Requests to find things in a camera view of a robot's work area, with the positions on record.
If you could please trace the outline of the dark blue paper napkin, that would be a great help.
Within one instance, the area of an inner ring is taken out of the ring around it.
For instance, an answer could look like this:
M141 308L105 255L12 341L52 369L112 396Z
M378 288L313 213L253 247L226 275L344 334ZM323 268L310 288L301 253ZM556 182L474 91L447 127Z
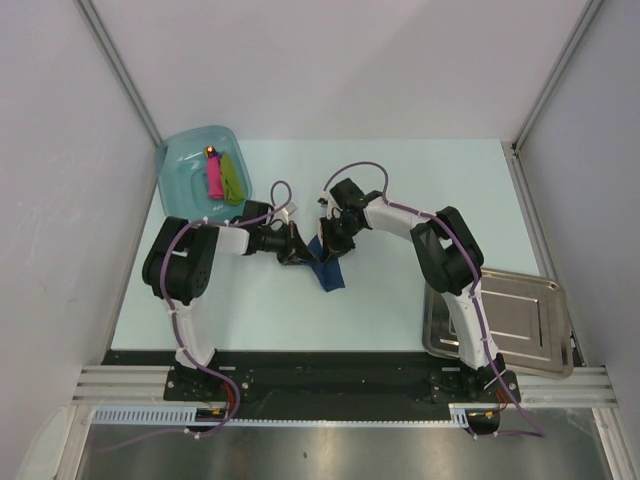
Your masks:
M345 287L341 266L337 258L329 258L324 254L320 239L315 235L308 244L309 251L317 259L311 265L320 286L325 292L332 292Z

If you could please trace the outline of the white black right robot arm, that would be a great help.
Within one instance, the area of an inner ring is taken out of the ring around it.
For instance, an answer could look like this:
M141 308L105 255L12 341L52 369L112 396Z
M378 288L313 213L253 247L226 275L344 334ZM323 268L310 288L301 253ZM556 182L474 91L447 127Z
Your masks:
M337 259L355 248L354 237L378 230L412 243L422 275L447 305L458 339L461 388L473 401L484 401L497 389L492 370L498 349L489 333L481 299L484 256L460 212L447 207L421 212L368 194L349 178L324 192L319 202L319 239L326 259Z

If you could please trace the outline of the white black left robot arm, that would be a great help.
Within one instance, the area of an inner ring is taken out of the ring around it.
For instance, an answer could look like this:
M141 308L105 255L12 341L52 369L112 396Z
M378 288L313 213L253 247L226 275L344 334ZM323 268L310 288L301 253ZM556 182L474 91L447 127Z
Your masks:
M219 392L221 376L208 367L216 347L212 335L196 320L196 300L208 288L216 254L258 252L274 254L285 266L320 263L295 222L284 221L273 206L253 200L245 203L240 216L220 225L206 219L167 217L143 263L143 282L167 304L176 361L191 369L185 385L199 399L210 399Z

